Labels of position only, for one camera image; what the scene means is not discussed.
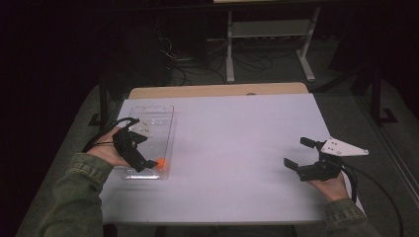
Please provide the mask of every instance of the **sleeve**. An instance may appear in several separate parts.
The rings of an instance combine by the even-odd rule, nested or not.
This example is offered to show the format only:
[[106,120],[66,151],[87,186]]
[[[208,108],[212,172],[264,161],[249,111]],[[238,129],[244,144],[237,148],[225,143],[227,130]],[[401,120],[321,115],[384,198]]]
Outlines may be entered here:
[[326,236],[328,237],[379,237],[364,213],[349,199],[340,199],[324,206]]
[[54,204],[40,236],[103,236],[99,193],[113,166],[88,154],[75,154],[54,188]]

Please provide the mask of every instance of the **wire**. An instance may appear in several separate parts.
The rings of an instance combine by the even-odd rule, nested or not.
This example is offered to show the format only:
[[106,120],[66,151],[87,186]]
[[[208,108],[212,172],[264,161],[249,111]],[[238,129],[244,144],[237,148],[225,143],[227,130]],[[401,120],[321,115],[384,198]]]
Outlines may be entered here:
[[172,52],[172,47],[173,47],[172,42],[169,39],[164,38],[164,37],[161,37],[161,38],[158,38],[158,39],[159,40],[165,40],[169,43],[169,48],[167,50],[165,50],[164,48],[159,48],[158,50],[163,52],[166,56],[170,57],[171,59],[176,60],[178,58],[178,56],[175,53]]
[[363,176],[365,176],[366,178],[368,178],[369,180],[371,180],[374,184],[376,184],[381,190],[382,192],[387,196],[387,198],[389,199],[389,201],[391,202],[391,205],[394,208],[394,211],[397,215],[397,219],[398,219],[398,226],[399,226],[399,236],[402,237],[404,236],[404,227],[403,227],[403,220],[401,219],[401,214],[400,211],[394,201],[394,199],[391,197],[391,195],[388,193],[388,191],[377,181],[375,180],[373,177],[371,177],[370,175],[368,175],[367,173],[363,172],[362,170],[355,168],[353,166],[350,166],[346,163],[343,163],[344,166],[351,168],[352,170],[357,171],[358,173],[362,174]]
[[357,186],[358,186],[358,184],[355,181],[355,179],[352,176],[352,174],[350,174],[345,168],[342,167],[342,171],[343,171],[343,173],[346,174],[346,176],[349,179],[349,182],[351,183],[351,190],[352,190],[351,198],[352,198],[352,201],[354,203],[357,203]]
[[[262,67],[257,67],[257,66],[255,66],[255,65],[252,65],[252,64],[249,64],[249,63],[246,63],[246,62],[244,62],[244,61],[242,61],[242,60],[240,60],[240,59],[238,59],[236,56],[231,56],[232,58],[233,58],[233,60],[237,63],[237,65],[238,66],[240,66],[241,68],[243,68],[244,70],[246,70],[246,71],[249,71],[249,72],[263,72],[264,70],[265,70],[265,68],[264,68],[264,65],[262,64]],[[250,70],[250,69],[247,69],[247,68],[245,68],[244,66],[243,66],[243,64],[244,65],[246,65],[246,66],[248,66],[248,67],[252,67],[252,68],[254,68],[255,70]]]
[[132,124],[135,124],[135,123],[139,122],[139,120],[137,118],[121,118],[121,119],[118,119],[118,120],[115,120],[115,121],[111,122],[101,132],[99,132],[98,134],[96,134],[95,136],[93,136],[87,142],[87,144],[83,148],[82,152],[83,153],[86,153],[88,150],[90,150],[95,145],[96,141],[99,140],[99,138],[101,138],[102,136],[104,136],[105,134],[107,134],[108,132],[110,132],[120,122],[127,121],[127,120],[129,121],[129,124],[127,124],[127,126],[131,126]]
[[268,56],[269,56],[269,53],[270,52],[263,52],[263,50],[262,50],[262,48],[260,48],[257,44],[256,44],[256,41],[255,40],[252,40],[252,42],[253,42],[253,46],[256,48],[256,50],[257,51],[260,51],[260,52],[262,52],[263,54],[262,55],[260,55],[259,57],[260,58],[267,58]]
[[216,71],[218,71],[221,66],[224,63],[225,60],[225,53],[219,53],[219,54],[215,54],[212,55],[208,58],[208,60],[198,60],[198,64],[191,64],[191,61],[178,61],[178,63],[176,64],[178,67],[185,67],[185,68],[196,68],[196,67],[208,67],[209,64],[211,64],[212,62],[214,62],[216,59],[218,59],[219,57],[222,57],[223,60],[220,62],[220,64],[215,68]]
[[217,52],[219,50],[222,50],[222,49],[224,49],[224,48],[227,47],[227,39],[219,39],[218,41],[221,41],[222,44],[219,45],[219,46],[217,46],[216,48],[212,49],[211,51],[209,51],[207,53],[207,55],[211,55],[211,54],[213,54],[213,53],[215,53],[215,52]]
[[[216,71],[214,69],[211,69],[211,68],[208,68],[208,67],[194,67],[194,68],[197,68],[197,69],[198,68],[201,68],[201,69],[208,70],[208,71],[211,71],[211,72],[217,74],[221,78],[222,84],[225,84],[224,76],[221,73],[219,73],[218,71]],[[184,69],[182,69],[180,67],[178,69],[181,70],[181,71],[183,71],[183,72],[190,73],[190,74],[193,74],[193,75],[206,75],[206,74],[210,74],[210,73],[195,73],[195,72],[192,72],[192,71],[184,70]]]
[[201,65],[195,65],[195,66],[178,66],[179,68],[191,68],[191,69],[206,69],[209,70],[209,72],[202,72],[202,73],[195,73],[195,72],[190,72],[191,74],[194,75],[208,75],[208,74],[212,74],[214,72],[218,72],[219,69],[221,68],[221,66],[223,65],[224,60],[218,65],[218,67],[216,69],[211,69],[209,67],[205,67],[205,66],[201,66]]
[[[268,58],[267,56],[259,57],[257,54],[255,54],[255,56],[257,56],[258,58],[252,58],[252,56],[247,54],[243,54],[243,56],[250,62],[259,62],[263,66],[264,70],[271,69],[274,66],[274,62],[272,61],[272,59]],[[263,60],[267,60],[269,62],[268,66],[266,66],[263,63]]]
[[174,80],[182,80],[182,83],[179,86],[183,86],[183,84],[185,84],[185,82],[188,82],[190,86],[192,86],[192,81],[186,78],[179,78],[179,77],[172,77],[172,79]]
[[295,53],[295,50],[288,50],[288,51],[284,52],[284,54],[280,54],[278,56],[268,56],[268,58],[276,59],[276,58],[281,58],[281,57],[287,57],[287,56],[290,56],[294,53]]
[[352,172],[352,176],[354,177],[355,184],[357,184],[357,185],[358,185],[358,177],[357,177],[357,173],[355,173],[355,171],[354,171],[354,169],[352,169],[352,167],[347,167],[347,168],[349,168],[349,169],[351,170],[351,172]]
[[115,143],[114,141],[98,142],[98,143],[93,144],[92,147],[101,146],[101,145],[108,145],[108,144],[114,144],[114,143]]
[[190,83],[191,83],[191,86],[192,86],[192,82],[191,82],[191,80],[188,80],[188,79],[186,79],[186,73],[182,70],[182,69],[180,69],[179,67],[174,67],[176,70],[178,70],[178,71],[180,71],[182,74],[183,74],[183,81],[182,81],[182,83],[179,85],[179,86],[183,86],[184,84],[185,84],[185,82],[186,81],[189,81]]

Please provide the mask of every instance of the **orange object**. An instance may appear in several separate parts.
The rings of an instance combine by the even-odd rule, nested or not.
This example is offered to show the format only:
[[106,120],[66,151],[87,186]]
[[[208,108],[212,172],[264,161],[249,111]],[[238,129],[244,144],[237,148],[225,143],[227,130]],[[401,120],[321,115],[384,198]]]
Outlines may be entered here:
[[157,166],[156,166],[156,168],[157,168],[157,169],[159,169],[159,170],[163,169],[163,167],[164,167],[164,163],[165,163],[164,158],[163,158],[163,157],[160,157],[160,158],[158,158],[158,159],[156,160],[156,162],[157,162]]

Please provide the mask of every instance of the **transparent plastic tray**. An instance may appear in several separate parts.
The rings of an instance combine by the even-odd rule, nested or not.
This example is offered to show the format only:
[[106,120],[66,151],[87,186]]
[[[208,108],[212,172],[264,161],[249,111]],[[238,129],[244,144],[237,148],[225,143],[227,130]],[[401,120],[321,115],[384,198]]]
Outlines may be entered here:
[[163,180],[169,175],[170,152],[168,151],[170,130],[172,128],[172,106],[133,107],[129,113],[131,118],[146,122],[150,128],[151,137],[139,143],[137,150],[146,160],[162,162],[153,169],[136,172],[133,168],[125,168],[124,179]]

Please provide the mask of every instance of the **white table surface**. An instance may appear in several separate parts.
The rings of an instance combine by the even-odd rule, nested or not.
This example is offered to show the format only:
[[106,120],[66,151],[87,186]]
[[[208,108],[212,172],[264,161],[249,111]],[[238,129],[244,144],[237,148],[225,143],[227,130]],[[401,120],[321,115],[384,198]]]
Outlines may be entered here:
[[105,223],[290,224],[323,220],[324,198],[284,166],[313,164],[302,136],[328,129],[311,94],[126,100],[173,106],[167,180],[123,180],[114,169],[101,193]]

